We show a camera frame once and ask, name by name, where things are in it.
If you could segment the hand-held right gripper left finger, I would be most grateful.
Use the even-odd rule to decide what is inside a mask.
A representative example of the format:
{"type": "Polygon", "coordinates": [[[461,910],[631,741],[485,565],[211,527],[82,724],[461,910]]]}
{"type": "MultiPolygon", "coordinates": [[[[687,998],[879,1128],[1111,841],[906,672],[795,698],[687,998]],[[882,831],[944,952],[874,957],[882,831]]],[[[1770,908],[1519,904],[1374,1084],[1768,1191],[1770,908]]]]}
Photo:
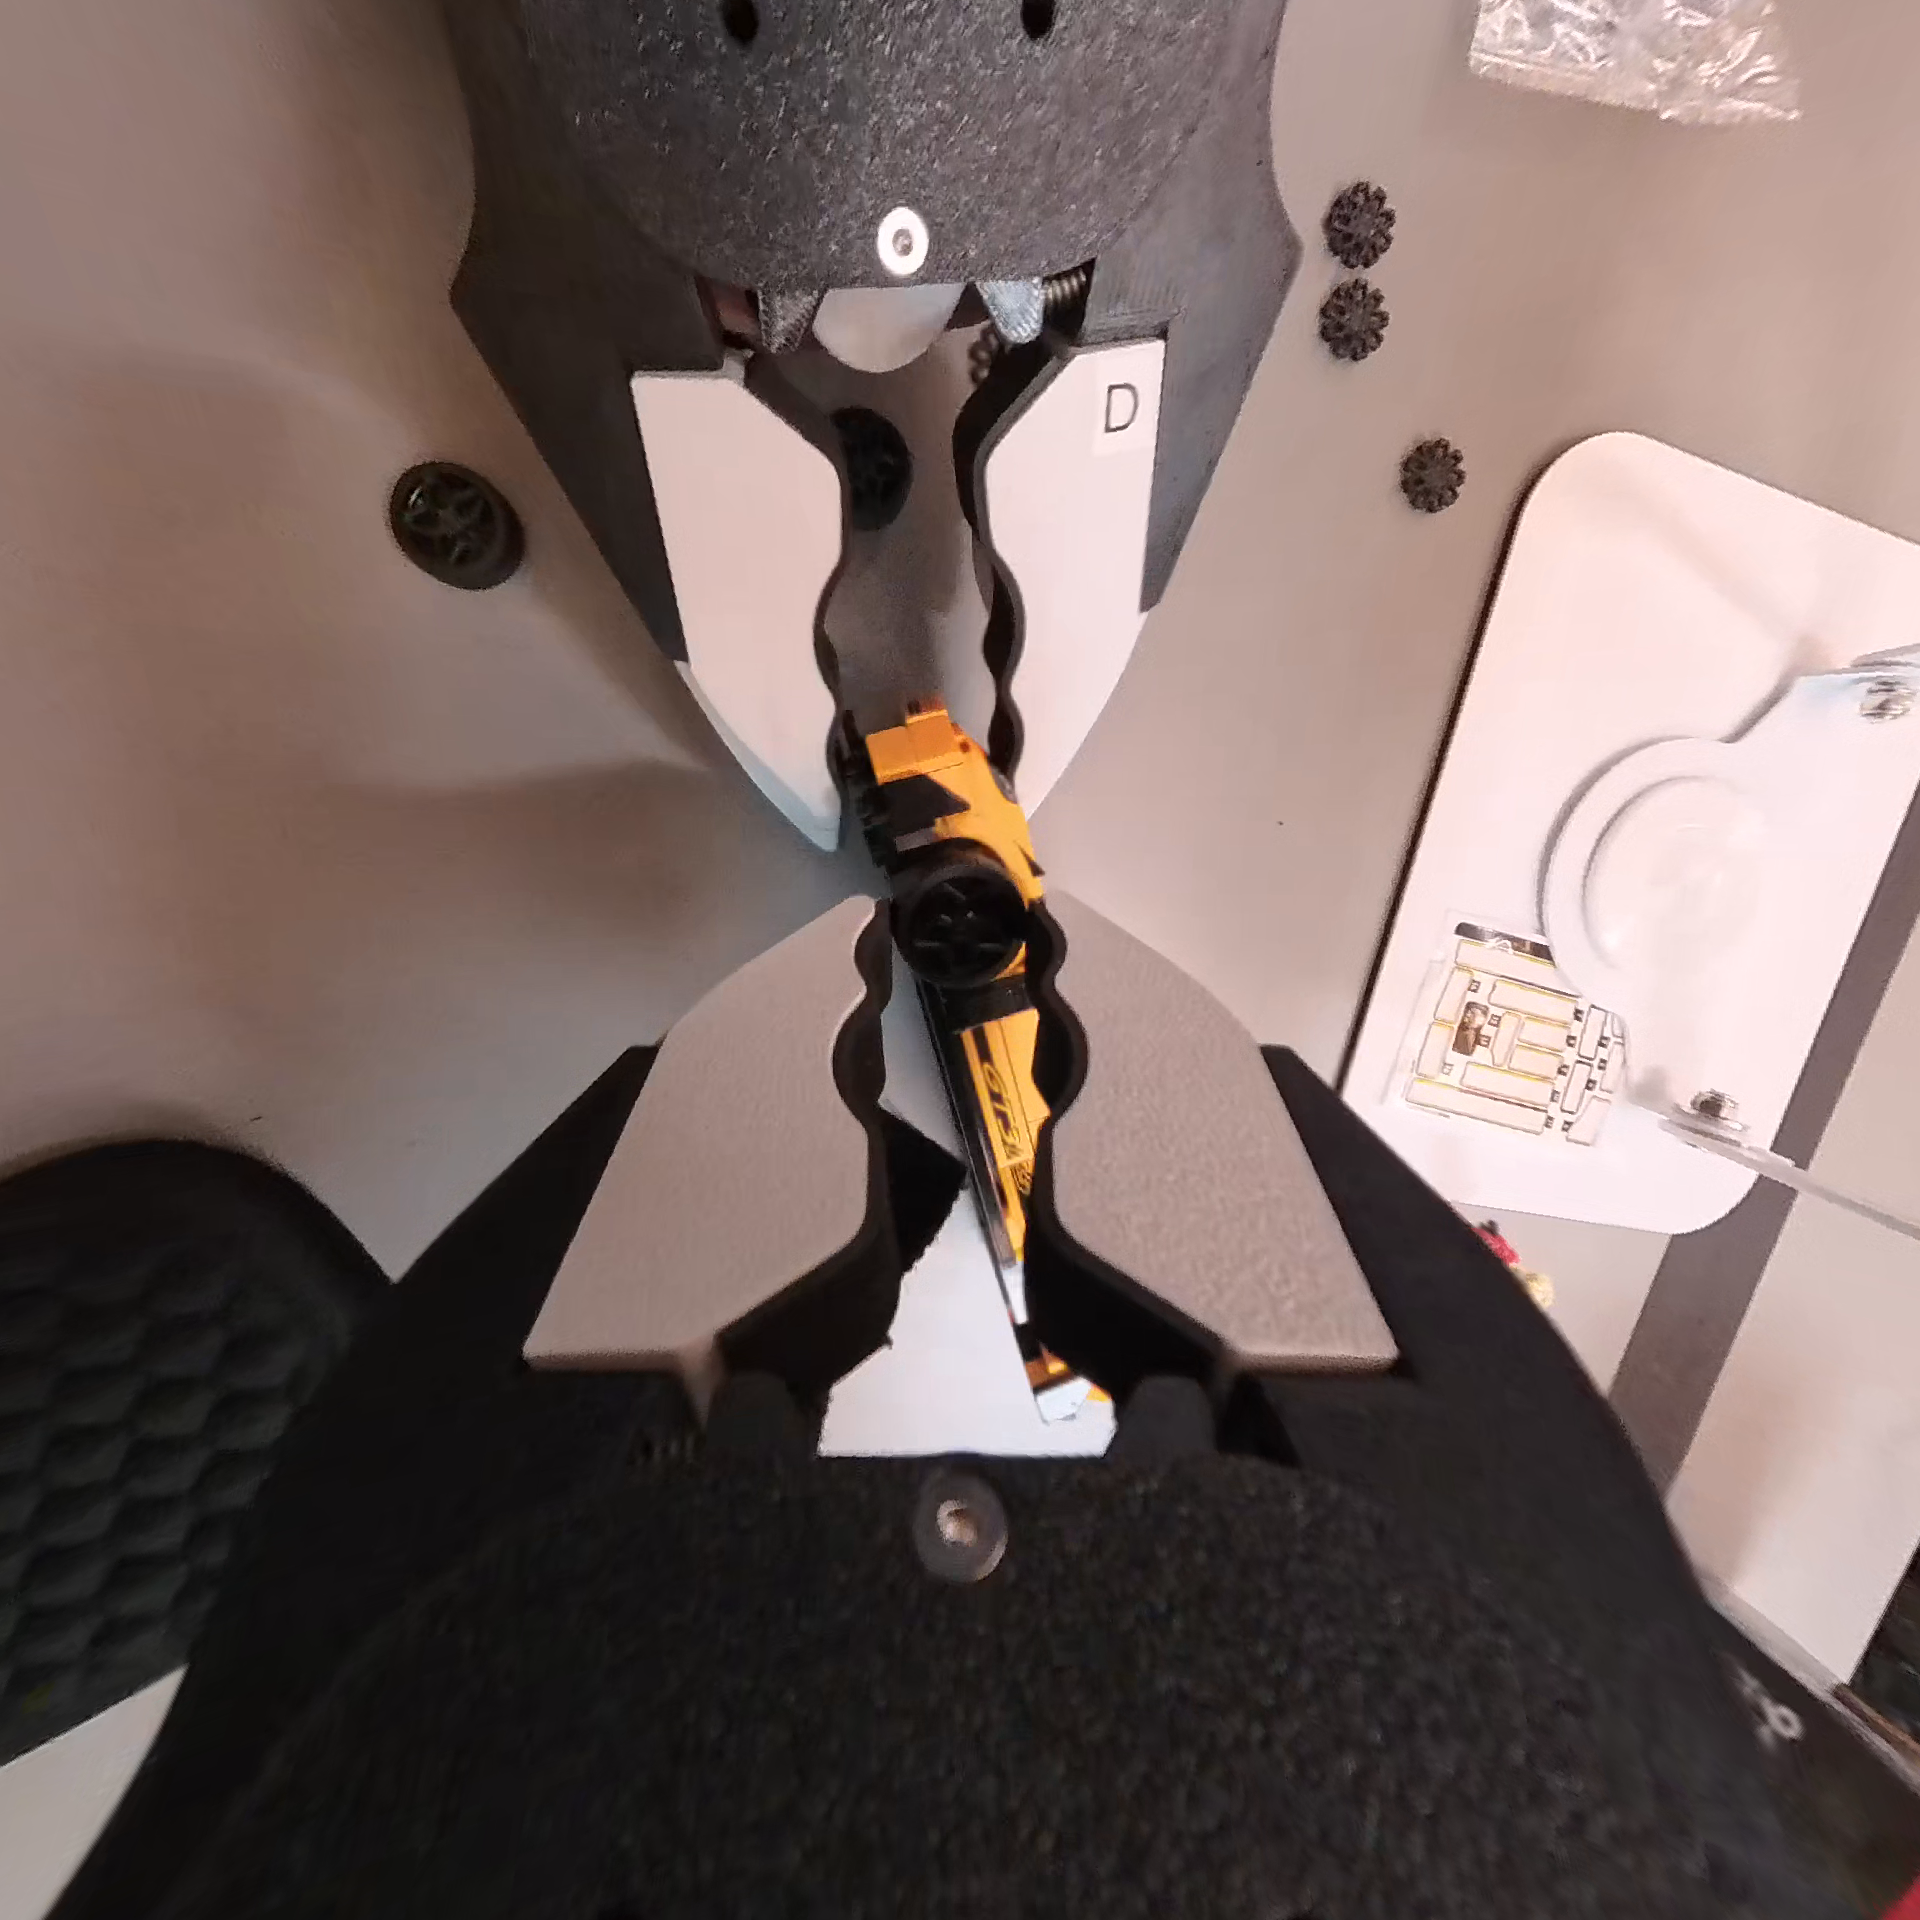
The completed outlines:
{"type": "Polygon", "coordinates": [[[852,898],[672,1026],[523,1341],[536,1375],[661,1376],[697,1414],[767,1379],[823,1426],[968,1184],[884,1102],[894,975],[888,908],[852,898]]]}

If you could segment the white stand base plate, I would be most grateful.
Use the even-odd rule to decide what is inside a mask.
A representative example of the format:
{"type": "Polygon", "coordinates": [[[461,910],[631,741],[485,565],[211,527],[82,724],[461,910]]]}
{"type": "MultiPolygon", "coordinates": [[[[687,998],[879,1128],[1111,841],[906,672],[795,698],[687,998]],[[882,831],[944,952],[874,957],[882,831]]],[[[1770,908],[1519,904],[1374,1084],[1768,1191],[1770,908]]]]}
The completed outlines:
{"type": "Polygon", "coordinates": [[[1679,1236],[1732,1213],[1915,801],[1915,543],[1605,434],[1527,494],[1341,1092],[1468,1211],[1679,1236]],[[1541,940],[1628,1027],[1593,1148],[1412,1112],[1459,923],[1541,940]]]}

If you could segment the lego sticker sheet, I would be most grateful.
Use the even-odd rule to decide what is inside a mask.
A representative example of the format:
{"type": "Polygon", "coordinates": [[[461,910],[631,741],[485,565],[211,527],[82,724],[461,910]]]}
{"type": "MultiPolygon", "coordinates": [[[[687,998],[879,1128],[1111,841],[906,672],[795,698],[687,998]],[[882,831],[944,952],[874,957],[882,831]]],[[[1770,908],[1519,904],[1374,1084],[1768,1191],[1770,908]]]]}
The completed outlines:
{"type": "Polygon", "coordinates": [[[1626,1023],[1541,940],[1453,926],[1404,1037],[1398,1096],[1412,1112],[1593,1148],[1626,1078],[1626,1023]]]}

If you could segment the orange lego car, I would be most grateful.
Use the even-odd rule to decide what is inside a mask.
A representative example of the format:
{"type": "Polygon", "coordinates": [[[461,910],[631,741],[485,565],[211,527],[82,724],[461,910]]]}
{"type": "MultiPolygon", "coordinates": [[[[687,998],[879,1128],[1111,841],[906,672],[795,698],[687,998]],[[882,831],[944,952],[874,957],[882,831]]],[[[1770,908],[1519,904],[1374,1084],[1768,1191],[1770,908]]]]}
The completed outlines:
{"type": "Polygon", "coordinates": [[[932,1060],[966,1150],[974,1211],[1023,1379],[1046,1428],[1090,1428],[1111,1398],[1058,1357],[1032,1328],[1025,1249],[1032,1182],[1049,1121],[1038,1081],[1039,1010],[1027,980],[1032,912],[1045,903],[1045,867],[1025,810],[989,752],[942,702],[911,702],[888,727],[862,730],[840,711],[832,772],[888,889],[896,952],[896,892],[917,867],[973,861],[1002,867],[1027,903],[1027,932],[1011,968],[983,989],[942,991],[904,963],[932,1060]]]}

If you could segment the black lego wheel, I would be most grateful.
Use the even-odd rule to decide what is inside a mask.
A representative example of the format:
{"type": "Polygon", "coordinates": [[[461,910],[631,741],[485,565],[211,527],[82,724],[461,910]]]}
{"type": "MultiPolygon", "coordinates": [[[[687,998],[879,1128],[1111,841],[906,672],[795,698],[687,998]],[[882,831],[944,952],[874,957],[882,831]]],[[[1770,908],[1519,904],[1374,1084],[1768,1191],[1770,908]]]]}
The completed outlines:
{"type": "Polygon", "coordinates": [[[454,461],[426,461],[399,475],[388,527],[401,554],[445,588],[494,591],[523,565],[516,507],[485,475],[454,461]]]}
{"type": "Polygon", "coordinates": [[[1019,957],[1027,903],[991,861],[917,867],[896,892],[896,942],[915,975],[942,991],[983,989],[1019,957]]]}
{"type": "Polygon", "coordinates": [[[866,405],[830,416],[846,466],[848,526],[876,534],[899,520],[915,487],[915,453],[888,416],[866,405]]]}

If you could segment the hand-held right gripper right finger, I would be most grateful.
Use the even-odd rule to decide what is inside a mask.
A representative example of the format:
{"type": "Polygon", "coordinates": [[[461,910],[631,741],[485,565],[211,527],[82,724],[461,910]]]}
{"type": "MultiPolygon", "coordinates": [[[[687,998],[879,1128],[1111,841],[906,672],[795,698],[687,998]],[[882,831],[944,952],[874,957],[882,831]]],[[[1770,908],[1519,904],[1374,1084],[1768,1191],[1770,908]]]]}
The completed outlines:
{"type": "Polygon", "coordinates": [[[1027,1306],[1084,1375],[1382,1375],[1398,1341],[1239,1018],[1053,896],[1027,1306]]]}

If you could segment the black mesh chair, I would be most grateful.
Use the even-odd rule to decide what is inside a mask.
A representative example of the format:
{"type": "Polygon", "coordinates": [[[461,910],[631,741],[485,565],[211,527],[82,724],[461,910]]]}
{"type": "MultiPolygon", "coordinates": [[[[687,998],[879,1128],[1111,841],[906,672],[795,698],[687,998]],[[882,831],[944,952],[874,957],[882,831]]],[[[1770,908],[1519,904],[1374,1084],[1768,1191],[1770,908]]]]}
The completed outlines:
{"type": "Polygon", "coordinates": [[[117,1139],[3,1185],[3,1763],[186,1664],[280,1446],[388,1293],[277,1164],[117,1139]]]}

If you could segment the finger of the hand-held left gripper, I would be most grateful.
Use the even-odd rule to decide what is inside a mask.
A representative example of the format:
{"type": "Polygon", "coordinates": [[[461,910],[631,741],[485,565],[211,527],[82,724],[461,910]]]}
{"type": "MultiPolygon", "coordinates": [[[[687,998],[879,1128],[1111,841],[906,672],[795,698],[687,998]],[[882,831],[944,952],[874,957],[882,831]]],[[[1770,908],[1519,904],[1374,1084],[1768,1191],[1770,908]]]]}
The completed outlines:
{"type": "Polygon", "coordinates": [[[1166,339],[1001,350],[953,428],[989,604],[989,758],[1039,810],[1109,704],[1141,604],[1166,339]]]}
{"type": "Polygon", "coordinates": [[[844,832],[838,662],[823,615],[846,562],[846,458],[776,368],[637,372],[637,432],[695,704],[822,852],[844,832]]]}

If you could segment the clear plastic bag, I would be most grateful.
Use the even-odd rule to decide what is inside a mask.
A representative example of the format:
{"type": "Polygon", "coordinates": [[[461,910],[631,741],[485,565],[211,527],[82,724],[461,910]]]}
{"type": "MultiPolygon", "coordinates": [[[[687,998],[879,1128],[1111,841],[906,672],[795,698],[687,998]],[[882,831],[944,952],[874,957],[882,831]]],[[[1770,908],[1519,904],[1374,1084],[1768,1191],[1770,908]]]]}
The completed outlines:
{"type": "Polygon", "coordinates": [[[1482,2],[1468,60],[1493,83],[1683,125],[1803,115],[1773,2],[1482,2]]]}

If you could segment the black lego box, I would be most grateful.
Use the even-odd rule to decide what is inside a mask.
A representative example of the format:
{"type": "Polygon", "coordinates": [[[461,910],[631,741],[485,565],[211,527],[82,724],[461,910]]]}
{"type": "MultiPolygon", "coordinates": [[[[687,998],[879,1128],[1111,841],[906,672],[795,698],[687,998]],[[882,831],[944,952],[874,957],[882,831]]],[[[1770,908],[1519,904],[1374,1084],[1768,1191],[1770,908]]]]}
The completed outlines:
{"type": "Polygon", "coordinates": [[[1736,1622],[1715,1616],[1713,1628],[1793,1836],[1853,1915],[1896,1915],[1919,1876],[1914,1771],[1736,1622]]]}

